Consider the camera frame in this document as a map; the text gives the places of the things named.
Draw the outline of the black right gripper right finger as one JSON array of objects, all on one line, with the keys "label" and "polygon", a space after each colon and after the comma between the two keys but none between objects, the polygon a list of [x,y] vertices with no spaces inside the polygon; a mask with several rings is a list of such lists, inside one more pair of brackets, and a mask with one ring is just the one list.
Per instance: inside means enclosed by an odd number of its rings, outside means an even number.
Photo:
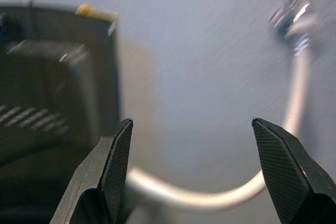
[{"label": "black right gripper right finger", "polygon": [[251,123],[267,190],[281,223],[335,223],[335,182],[284,128]]}]

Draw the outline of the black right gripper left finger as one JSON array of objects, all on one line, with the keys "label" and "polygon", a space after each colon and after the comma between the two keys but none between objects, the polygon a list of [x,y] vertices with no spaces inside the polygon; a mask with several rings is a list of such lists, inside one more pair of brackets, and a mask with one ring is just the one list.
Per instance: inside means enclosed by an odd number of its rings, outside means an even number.
[{"label": "black right gripper left finger", "polygon": [[51,223],[116,223],[127,175],[132,119],[102,136],[79,164]]}]

